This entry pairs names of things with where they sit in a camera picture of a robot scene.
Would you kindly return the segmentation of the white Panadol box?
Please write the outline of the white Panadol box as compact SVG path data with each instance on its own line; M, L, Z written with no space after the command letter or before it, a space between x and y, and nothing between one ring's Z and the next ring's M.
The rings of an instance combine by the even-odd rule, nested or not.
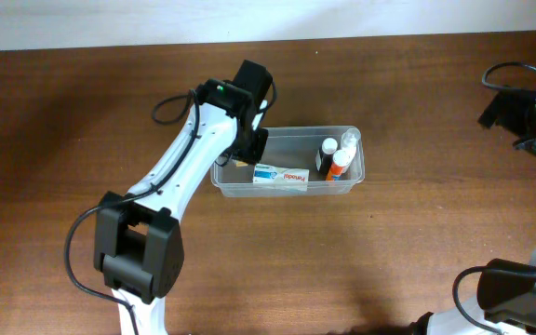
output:
M258 164L255 166L252 183L279 190L306 192L309 182L309 170L302 168L275 167Z

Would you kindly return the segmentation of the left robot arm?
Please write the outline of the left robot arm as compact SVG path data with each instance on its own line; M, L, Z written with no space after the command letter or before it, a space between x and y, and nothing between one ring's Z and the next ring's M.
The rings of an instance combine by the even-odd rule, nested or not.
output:
M233 80L208 79L191 90L187 120L156 165L126 194L101 199L94 267L120 307L123 333L165 333L161 309L184 263L185 209L219 157L260 162L273 84L264 66L244 60Z

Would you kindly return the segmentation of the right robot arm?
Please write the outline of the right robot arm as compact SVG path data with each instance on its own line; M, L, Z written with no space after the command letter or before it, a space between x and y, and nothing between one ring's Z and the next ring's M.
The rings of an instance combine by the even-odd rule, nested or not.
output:
M514 149L536 157L536 89L489 81L494 72L510 65L497 63L482 74L482 85L497 94L478 122L484 128L510 131L516 135ZM536 73L534 65L518 61L515 66ZM409 333L536 334L536 247L526 263L496 258L461 271L453 281L451 297L453 308L422 315L409 325Z

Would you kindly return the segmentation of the black bottle white cap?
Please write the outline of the black bottle white cap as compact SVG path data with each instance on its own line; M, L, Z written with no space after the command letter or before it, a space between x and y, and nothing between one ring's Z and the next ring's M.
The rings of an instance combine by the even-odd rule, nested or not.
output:
M332 164L332 156L338 150L338 142L334 138L326 138L322 141L315 157L317 171L321 175L327 175Z

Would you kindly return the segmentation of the white spray bottle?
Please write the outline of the white spray bottle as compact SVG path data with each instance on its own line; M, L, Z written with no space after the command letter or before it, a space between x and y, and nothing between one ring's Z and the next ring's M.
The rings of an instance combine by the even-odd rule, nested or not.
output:
M351 166L351 163L353 162L356 152L357 152L357 145L360 142L360 138L361 138L360 131L355 127L347 129L342 134L341 149L345 151L349 157L348 162L346 166L343 168L342 173L346 173L349 167Z

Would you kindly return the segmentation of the orange tube white cap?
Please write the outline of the orange tube white cap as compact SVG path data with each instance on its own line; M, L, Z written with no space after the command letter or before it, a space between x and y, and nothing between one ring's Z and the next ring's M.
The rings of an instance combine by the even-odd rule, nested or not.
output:
M343 174L344 169L350 163L350 156L344 150L336 151L332 156L332 162L326 177L327 181L337 181Z

